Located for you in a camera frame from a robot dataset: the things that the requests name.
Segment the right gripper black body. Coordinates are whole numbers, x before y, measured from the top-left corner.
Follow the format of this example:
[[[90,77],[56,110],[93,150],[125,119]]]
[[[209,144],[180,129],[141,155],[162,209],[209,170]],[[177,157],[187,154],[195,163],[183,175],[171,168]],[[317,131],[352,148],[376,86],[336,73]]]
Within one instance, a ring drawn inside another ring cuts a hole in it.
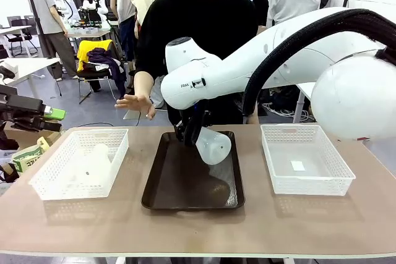
[[[196,103],[190,108],[180,110],[179,115],[181,119],[178,122],[178,127],[186,128],[192,121],[200,123],[202,127],[213,125],[212,112],[209,111],[208,103]]]

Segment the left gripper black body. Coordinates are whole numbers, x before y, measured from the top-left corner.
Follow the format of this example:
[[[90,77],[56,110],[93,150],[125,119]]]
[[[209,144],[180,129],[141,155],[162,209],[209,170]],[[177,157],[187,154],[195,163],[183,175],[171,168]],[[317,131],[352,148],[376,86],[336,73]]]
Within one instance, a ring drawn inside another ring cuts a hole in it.
[[[12,119],[14,109],[17,106],[17,89],[7,85],[1,85],[1,127]]]

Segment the person's right hand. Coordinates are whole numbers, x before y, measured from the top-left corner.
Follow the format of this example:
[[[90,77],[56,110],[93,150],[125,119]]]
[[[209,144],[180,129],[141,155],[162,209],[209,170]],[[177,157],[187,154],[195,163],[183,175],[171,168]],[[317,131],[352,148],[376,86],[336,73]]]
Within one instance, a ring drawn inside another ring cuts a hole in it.
[[[138,111],[149,120],[155,117],[155,107],[150,98],[145,95],[125,95],[123,99],[116,101],[114,107]]]

